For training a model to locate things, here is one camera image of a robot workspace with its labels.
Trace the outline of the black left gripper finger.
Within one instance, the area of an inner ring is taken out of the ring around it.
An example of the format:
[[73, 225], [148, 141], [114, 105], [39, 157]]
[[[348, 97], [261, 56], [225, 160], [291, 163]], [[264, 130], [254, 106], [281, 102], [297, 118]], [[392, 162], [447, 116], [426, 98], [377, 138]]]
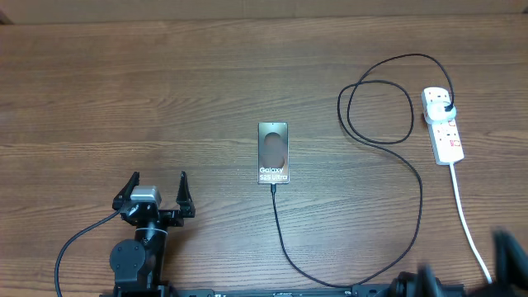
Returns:
[[127, 181], [125, 186], [115, 196], [112, 201], [112, 209], [120, 210], [125, 202], [130, 201], [130, 196], [133, 189], [139, 184], [139, 172], [134, 172], [131, 178]]
[[196, 208], [191, 198], [188, 176], [184, 171], [181, 172], [176, 202], [180, 206], [180, 215], [182, 218], [195, 217]]

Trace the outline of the Galaxy smartphone with reflective screen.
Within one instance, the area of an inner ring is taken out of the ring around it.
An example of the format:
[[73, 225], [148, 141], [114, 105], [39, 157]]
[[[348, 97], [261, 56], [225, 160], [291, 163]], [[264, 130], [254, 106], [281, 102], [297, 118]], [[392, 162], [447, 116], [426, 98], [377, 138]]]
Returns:
[[259, 184], [288, 184], [289, 131], [286, 122], [260, 122], [257, 142]]

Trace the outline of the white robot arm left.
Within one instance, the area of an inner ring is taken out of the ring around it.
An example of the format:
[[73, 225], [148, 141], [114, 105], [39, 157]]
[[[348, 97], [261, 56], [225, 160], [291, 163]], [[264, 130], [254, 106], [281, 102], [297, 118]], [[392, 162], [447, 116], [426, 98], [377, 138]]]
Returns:
[[162, 280], [168, 230], [182, 227], [196, 209], [191, 198], [187, 174], [181, 173], [176, 198], [177, 210], [162, 210], [156, 186], [141, 186], [134, 172], [112, 201], [112, 209], [135, 227], [134, 238], [117, 243], [109, 263], [114, 272], [114, 296], [176, 296], [177, 291]]

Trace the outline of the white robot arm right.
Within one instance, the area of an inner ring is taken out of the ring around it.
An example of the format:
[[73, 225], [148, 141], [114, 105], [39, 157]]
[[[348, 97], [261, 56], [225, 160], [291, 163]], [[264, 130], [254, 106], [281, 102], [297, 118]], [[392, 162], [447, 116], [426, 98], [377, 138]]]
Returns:
[[172, 240], [185, 289], [326, 289], [391, 281], [429, 264], [445, 283], [480, 285], [447, 168], [365, 152], [299, 164], [276, 192], [246, 168], [189, 167], [196, 217]]

